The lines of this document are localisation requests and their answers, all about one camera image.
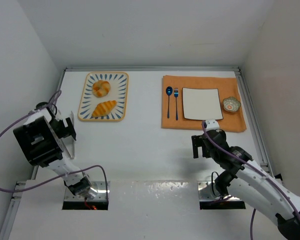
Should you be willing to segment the round twisted bread roll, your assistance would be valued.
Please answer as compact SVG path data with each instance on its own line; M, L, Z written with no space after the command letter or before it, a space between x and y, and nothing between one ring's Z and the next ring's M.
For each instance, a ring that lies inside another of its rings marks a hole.
M108 81L98 80L92 85L92 94L97 98L105 97L111 90L111 85Z

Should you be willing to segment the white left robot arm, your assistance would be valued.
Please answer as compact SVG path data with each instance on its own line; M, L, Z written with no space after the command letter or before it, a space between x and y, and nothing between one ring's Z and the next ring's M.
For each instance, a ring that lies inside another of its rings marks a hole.
M76 141L73 117L62 118L51 107L36 108L26 122L15 128L13 134L32 166L40 166L61 176L65 186L74 196L92 200L97 196L89 176L74 165L74 153L70 153L63 139Z

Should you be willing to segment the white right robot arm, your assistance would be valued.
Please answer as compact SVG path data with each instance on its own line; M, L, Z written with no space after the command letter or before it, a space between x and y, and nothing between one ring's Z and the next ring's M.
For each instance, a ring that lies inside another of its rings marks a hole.
M239 146L229 146L223 130L191 137L193 157L211 158L223 172L212 179L211 193L244 201L267 217L287 240L300 240L300 196L286 189Z

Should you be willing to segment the striped croissant bread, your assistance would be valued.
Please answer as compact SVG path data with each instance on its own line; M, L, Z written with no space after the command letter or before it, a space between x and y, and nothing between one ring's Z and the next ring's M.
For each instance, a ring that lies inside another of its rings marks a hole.
M117 105L116 100L109 100L109 101L101 102L95 107L91 116L93 118L107 116L116 105Z

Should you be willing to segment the white square plate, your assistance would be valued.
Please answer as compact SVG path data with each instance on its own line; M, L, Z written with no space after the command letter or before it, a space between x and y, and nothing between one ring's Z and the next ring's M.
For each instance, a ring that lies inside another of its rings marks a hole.
M219 91L214 89L182 89L183 116L188 120L222 120Z

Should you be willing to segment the small floral sauce bowl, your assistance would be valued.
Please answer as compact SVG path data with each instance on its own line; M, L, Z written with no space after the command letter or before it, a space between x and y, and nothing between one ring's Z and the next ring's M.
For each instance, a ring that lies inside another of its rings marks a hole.
M241 107L241 102L235 97L227 97L222 101L223 109L230 113L238 112Z

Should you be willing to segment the blue metal fork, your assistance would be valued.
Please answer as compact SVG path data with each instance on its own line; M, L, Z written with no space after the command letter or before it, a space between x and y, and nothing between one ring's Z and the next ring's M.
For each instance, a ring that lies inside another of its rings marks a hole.
M179 97L179 90L177 87L174 88L174 98L175 98L175 120L179 120L179 114L178 114L178 97Z

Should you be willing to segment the blue metal spoon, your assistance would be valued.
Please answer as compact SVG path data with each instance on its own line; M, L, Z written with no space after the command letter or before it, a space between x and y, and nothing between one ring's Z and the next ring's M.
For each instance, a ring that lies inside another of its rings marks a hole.
M170 96L173 93L173 88L171 86L168 86L165 90L166 95L168 97L168 102L167 102L167 118L170 118Z

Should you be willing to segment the blue patterned rectangular tray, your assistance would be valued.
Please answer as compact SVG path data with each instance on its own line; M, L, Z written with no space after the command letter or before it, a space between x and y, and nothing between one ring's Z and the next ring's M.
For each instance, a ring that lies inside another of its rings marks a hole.
M93 95L92 86L102 80L110 83L110 92L104 97ZM83 122L120 122L126 115L129 89L129 75L120 71L94 71L87 74L78 108L78 119ZM99 103L117 101L117 105L106 116L92 117Z

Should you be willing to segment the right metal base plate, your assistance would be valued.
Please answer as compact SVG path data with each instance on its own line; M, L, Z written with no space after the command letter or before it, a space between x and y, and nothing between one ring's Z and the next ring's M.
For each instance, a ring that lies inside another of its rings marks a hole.
M197 182L198 188L198 199L200 203L209 203L209 202L216 202L221 200L226 201L240 201L239 198L233 197L231 195L221 196L214 190L215 194L213 194L212 184L211 181L198 181Z

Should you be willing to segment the metal base plate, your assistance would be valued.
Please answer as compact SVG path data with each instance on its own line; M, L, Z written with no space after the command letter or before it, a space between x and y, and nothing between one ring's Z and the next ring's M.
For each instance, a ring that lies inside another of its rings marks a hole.
M212 184L211 181L198 181L197 182L198 188L198 199L200 203L209 203L209 202L216 202L221 200L226 201L240 201L239 198L233 197L231 195L221 196L214 190L215 194L213 194Z
M107 195L110 193L110 184L102 181L92 181L88 190L81 194L73 195L69 189L65 189L64 198L65 202L83 202L86 198L88 202L106 202Z

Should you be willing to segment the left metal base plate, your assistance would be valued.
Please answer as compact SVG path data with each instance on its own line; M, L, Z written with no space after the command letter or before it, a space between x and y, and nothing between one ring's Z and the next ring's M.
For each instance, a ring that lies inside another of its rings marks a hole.
M92 181L88 190L81 194L73 195L69 189L65 189L64 198L65 202L83 202L86 198L88 202L106 202L107 195L110 193L110 184L102 181Z

